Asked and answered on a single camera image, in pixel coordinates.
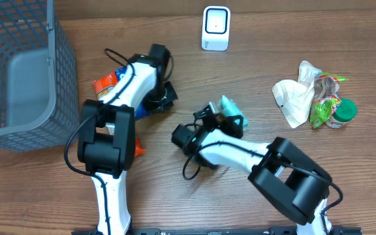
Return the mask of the teal snack packet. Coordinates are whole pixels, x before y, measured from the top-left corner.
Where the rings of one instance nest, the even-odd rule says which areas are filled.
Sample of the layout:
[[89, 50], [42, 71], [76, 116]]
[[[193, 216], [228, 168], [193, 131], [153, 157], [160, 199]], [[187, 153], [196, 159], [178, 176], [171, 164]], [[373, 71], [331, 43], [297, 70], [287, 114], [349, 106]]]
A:
[[220, 112], [226, 117], [241, 116], [243, 118], [242, 129], [244, 131], [247, 129], [249, 122], [232, 99], [228, 98], [226, 95], [222, 95], [217, 106], [220, 109]]

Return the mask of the blue Oreo cookie pack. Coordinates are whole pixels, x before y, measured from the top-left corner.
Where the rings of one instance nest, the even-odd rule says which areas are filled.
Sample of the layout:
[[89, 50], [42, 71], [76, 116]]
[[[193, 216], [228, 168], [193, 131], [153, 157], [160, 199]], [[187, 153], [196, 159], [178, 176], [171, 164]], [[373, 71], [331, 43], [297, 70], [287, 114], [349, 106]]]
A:
[[153, 75], [151, 69], [142, 69], [138, 65], [134, 67], [135, 74], [133, 74], [131, 66], [122, 67], [113, 72], [116, 81], [111, 94], [119, 94], [118, 98], [113, 101], [113, 105], [124, 104], [133, 107], [135, 119], [138, 120], [148, 115], [142, 100], [153, 88]]

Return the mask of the red snack packet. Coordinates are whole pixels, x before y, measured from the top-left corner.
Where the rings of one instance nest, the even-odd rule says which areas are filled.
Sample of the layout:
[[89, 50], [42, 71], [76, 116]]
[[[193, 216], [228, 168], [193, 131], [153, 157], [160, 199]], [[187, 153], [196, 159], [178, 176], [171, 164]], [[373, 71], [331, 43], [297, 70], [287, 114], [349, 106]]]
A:
[[[93, 83], [94, 91], [98, 100], [101, 100], [105, 95], [107, 95], [120, 79], [125, 75], [125, 69], [116, 69], [115, 71], [107, 74], [105, 77], [95, 80]], [[144, 154], [146, 150], [141, 146], [139, 137], [135, 137], [135, 153], [134, 156], [137, 157]]]

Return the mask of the beige paper bag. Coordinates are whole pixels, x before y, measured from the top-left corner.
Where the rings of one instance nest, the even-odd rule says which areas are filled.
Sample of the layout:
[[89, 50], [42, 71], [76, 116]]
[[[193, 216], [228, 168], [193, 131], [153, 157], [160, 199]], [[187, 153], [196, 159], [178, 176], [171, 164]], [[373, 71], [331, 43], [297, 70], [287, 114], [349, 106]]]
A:
[[282, 80], [273, 86], [276, 104], [291, 128], [295, 129], [307, 121], [315, 94], [315, 78], [321, 72], [310, 62], [302, 61], [297, 81]]

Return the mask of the green snack packet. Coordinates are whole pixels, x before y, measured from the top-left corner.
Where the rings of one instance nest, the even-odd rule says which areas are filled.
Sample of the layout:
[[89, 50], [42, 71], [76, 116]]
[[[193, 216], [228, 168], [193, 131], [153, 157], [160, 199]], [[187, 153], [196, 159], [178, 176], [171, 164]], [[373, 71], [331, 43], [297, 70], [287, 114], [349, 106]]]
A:
[[312, 129], [320, 127], [329, 120], [341, 104], [338, 96], [339, 83], [348, 78], [332, 73], [320, 72], [314, 80], [314, 96], [309, 122]]

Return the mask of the green lid jar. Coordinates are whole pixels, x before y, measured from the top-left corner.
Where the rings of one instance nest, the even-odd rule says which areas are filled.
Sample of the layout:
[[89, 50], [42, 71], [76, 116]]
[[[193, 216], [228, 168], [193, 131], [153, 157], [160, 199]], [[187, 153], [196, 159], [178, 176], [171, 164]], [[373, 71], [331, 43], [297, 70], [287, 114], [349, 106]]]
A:
[[326, 121], [326, 124], [330, 128], [338, 129], [352, 121], [357, 113], [357, 105], [352, 100], [343, 98], [334, 114]]

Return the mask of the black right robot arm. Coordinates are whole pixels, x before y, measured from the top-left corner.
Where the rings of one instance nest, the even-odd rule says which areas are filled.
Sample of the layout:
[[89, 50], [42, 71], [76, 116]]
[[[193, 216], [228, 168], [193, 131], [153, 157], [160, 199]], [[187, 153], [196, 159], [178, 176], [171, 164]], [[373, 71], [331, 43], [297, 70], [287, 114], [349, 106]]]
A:
[[287, 139], [271, 143], [242, 140], [245, 118], [213, 104], [195, 112], [195, 121], [178, 125], [171, 141], [199, 167], [227, 166], [247, 179], [280, 213], [297, 224], [298, 234], [330, 234], [326, 218], [332, 178]]

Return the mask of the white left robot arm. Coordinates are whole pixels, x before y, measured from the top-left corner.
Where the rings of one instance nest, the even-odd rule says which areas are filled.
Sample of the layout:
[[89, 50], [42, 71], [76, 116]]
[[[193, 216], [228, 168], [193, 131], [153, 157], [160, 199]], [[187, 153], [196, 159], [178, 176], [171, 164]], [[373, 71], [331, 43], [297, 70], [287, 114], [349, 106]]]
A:
[[168, 48], [152, 44], [148, 55], [127, 60], [126, 73], [101, 100], [86, 100], [78, 137], [78, 160], [95, 186], [99, 224], [94, 234], [127, 234], [126, 177], [136, 151], [138, 107], [146, 115], [170, 109], [178, 96], [169, 80], [173, 58]]

